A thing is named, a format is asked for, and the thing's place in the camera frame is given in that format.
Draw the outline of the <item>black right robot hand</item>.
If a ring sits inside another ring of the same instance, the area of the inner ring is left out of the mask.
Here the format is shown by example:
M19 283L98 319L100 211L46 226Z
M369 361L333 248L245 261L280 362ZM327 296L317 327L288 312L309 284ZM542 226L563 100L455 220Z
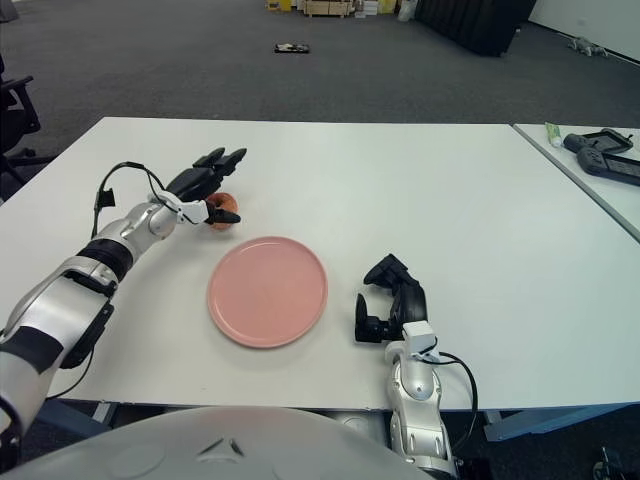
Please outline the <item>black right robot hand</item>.
M393 301L389 318L381 320L368 314L364 296L357 295L354 326L356 341L382 343L401 340L405 323L428 320L422 286L410 275L408 267L393 254L388 254L373 266L364 276L363 283L389 290Z

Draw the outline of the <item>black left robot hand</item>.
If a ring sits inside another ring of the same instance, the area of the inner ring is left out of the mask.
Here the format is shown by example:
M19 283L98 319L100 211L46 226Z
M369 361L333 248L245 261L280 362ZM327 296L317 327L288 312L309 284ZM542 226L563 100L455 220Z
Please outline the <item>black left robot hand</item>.
M224 147L217 148L200 157L168 184L162 193L167 193L167 203L177 208L180 222L229 225L241 221L237 213L210 204L207 198L217 192L223 179L235 171L246 153L246 148L229 154L225 153Z

